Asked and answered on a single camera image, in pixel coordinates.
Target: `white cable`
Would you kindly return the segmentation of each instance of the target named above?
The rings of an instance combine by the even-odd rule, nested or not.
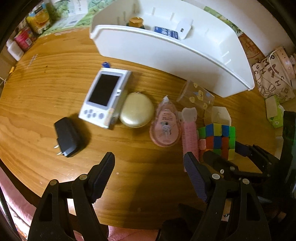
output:
[[[272,67],[272,64],[271,64],[271,56],[272,56],[272,54],[275,53],[276,51],[280,50],[280,49],[277,49],[277,50],[273,51],[273,52],[269,55],[269,64],[270,64],[270,67],[271,67],[272,71],[275,73],[275,75],[276,75],[278,78],[280,78],[282,81],[286,82],[286,84],[288,84],[288,86],[292,87],[292,86],[291,86],[291,83],[289,83],[287,80],[285,80],[284,77],[282,78],[281,76],[279,76],[279,75],[277,74],[277,72],[275,72],[275,70],[274,70],[274,68]]]

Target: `white bottle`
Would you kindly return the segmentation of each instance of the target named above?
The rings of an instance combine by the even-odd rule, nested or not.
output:
[[[16,61],[19,61],[20,58],[24,55],[24,51],[18,46],[18,44],[12,39],[8,39],[6,42],[7,50],[15,58]]]

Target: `blue label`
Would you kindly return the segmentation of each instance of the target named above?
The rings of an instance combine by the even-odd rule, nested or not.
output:
[[[170,30],[167,28],[154,27],[154,32],[164,34],[164,35],[172,37],[174,39],[179,39],[178,33],[176,31],[173,31],[173,30]]]

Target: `green tissue box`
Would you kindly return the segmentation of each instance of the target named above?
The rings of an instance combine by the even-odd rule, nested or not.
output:
[[[284,108],[279,104],[276,95],[265,99],[266,116],[274,128],[284,125]]]

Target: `jar lid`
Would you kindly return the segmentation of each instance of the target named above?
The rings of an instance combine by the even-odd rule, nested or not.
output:
[[[140,28],[143,26],[143,19],[142,18],[139,18],[139,17],[134,17],[134,18],[131,18],[129,20],[129,26],[130,27],[136,27],[136,28]]]

